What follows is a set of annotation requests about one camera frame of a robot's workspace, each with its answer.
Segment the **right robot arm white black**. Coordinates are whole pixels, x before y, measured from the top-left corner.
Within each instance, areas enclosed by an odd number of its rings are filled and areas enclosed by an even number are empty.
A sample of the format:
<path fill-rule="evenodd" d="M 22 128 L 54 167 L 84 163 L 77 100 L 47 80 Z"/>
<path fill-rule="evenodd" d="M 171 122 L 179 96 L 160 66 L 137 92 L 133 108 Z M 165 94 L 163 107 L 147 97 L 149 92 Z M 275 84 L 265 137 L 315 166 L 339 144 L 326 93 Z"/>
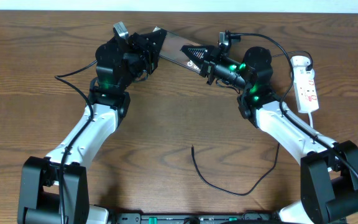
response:
<path fill-rule="evenodd" d="M 244 119 L 271 135 L 299 163 L 301 198 L 278 212 L 283 223 L 333 223 L 358 212 L 358 147 L 317 132 L 290 111 L 270 85 L 269 50 L 252 47 L 241 63 L 212 45 L 184 45 L 182 52 L 210 81 L 239 89 Z"/>

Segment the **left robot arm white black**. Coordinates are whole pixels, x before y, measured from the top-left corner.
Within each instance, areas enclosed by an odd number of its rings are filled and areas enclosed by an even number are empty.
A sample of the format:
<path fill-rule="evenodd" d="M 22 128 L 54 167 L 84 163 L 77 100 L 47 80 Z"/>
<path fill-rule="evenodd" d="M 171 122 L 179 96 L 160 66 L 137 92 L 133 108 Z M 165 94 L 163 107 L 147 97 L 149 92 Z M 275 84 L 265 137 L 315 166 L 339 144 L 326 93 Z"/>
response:
<path fill-rule="evenodd" d="M 114 37 L 97 49 L 92 63 L 97 76 L 83 96 L 81 119 L 54 150 L 23 165 L 18 223 L 108 222 L 108 210 L 90 204 L 87 170 L 127 114 L 126 88 L 157 68 L 166 36 L 162 29 L 132 35 L 114 29 Z"/>

